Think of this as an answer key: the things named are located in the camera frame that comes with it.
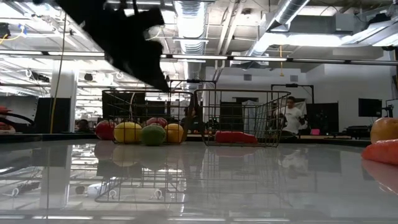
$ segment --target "white shirt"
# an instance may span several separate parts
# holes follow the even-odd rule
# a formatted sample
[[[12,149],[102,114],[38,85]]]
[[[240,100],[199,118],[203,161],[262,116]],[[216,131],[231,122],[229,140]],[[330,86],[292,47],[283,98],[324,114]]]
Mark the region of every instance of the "white shirt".
[[[299,133],[301,111],[298,108],[281,108],[279,114],[284,114],[287,120],[287,126],[283,129],[294,134]]]

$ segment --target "ceiling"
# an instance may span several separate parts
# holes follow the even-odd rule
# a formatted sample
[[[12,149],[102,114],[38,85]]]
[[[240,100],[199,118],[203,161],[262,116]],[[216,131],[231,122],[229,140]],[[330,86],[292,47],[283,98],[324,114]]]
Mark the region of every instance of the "ceiling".
[[[245,14],[233,15],[237,19],[237,26],[234,30],[233,39],[228,46],[227,54],[231,52],[243,52],[252,46],[257,38],[258,25],[261,16],[264,13],[273,11],[277,7],[277,0],[260,1],[246,0],[244,2]],[[345,13],[354,11],[366,11],[381,6],[388,6],[391,1],[331,1],[331,0],[313,0],[300,11],[299,15],[322,15],[332,16],[337,10],[347,8]],[[214,54],[220,41],[221,31],[224,24],[223,15],[229,5],[229,0],[216,0],[208,5],[206,22],[205,54]],[[178,37],[177,18],[172,11],[163,11],[163,17],[166,25],[164,27],[154,27],[149,33],[153,40],[157,40],[164,46],[165,54],[180,54],[180,42],[175,41]],[[126,9],[126,14],[133,14],[132,9]],[[12,41],[4,41],[0,44],[0,50],[38,50],[38,51],[60,51],[63,43],[63,18],[64,12],[55,4],[47,3],[36,6],[31,1],[3,1],[0,3],[0,22],[9,23]],[[67,29],[65,33],[65,51],[69,52],[101,52],[102,50],[81,31],[78,24],[67,19]],[[345,52],[359,50],[358,56],[363,54],[363,49],[340,49],[339,54],[334,54],[334,48],[331,47],[298,47],[291,45],[282,46],[282,56],[284,57],[338,57],[344,58]],[[368,47],[367,55],[372,55],[372,59],[380,54],[380,49]],[[279,57],[280,49],[278,47],[269,47],[266,51],[270,56]],[[138,84],[137,80],[129,75],[122,75],[104,60],[71,60],[74,67],[80,70],[78,95],[100,96],[103,88],[93,88],[92,86],[114,86],[122,88],[124,86],[143,85]],[[211,62],[206,62],[206,66],[212,66]],[[280,63],[270,63],[270,68],[279,68]],[[286,68],[301,68],[303,64],[291,63],[284,65]],[[182,62],[162,62],[161,68],[171,79],[185,79]],[[20,58],[20,57],[1,57],[0,58],[0,82],[5,84],[43,84],[38,87],[1,87],[3,95],[8,94],[26,94],[37,96],[48,96],[50,88],[49,83],[33,80],[30,78],[30,71],[41,75],[52,77],[53,59],[51,58]],[[103,73],[106,77],[112,77],[109,83],[102,81],[88,82],[84,79],[86,73]]]

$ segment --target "screen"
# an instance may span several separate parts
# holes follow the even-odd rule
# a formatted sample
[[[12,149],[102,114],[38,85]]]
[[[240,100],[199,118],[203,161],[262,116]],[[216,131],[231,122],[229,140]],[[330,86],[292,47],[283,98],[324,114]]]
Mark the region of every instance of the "screen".
[[[382,100],[358,99],[358,116],[381,117]]]

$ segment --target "orange ball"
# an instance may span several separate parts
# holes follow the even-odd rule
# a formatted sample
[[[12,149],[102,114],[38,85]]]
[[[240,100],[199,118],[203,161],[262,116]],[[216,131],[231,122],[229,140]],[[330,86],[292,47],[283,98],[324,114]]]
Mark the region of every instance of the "orange ball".
[[[179,124],[168,124],[166,130],[166,140],[169,143],[181,143],[184,129]]]
[[[373,123],[371,130],[371,142],[380,140],[398,139],[398,119],[380,118]]]

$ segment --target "green ball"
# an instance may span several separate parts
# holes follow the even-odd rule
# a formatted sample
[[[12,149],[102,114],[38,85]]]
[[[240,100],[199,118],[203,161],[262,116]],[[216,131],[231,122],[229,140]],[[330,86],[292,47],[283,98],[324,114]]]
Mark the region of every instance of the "green ball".
[[[146,146],[159,146],[166,138],[166,131],[161,126],[149,125],[142,129],[141,141]]]

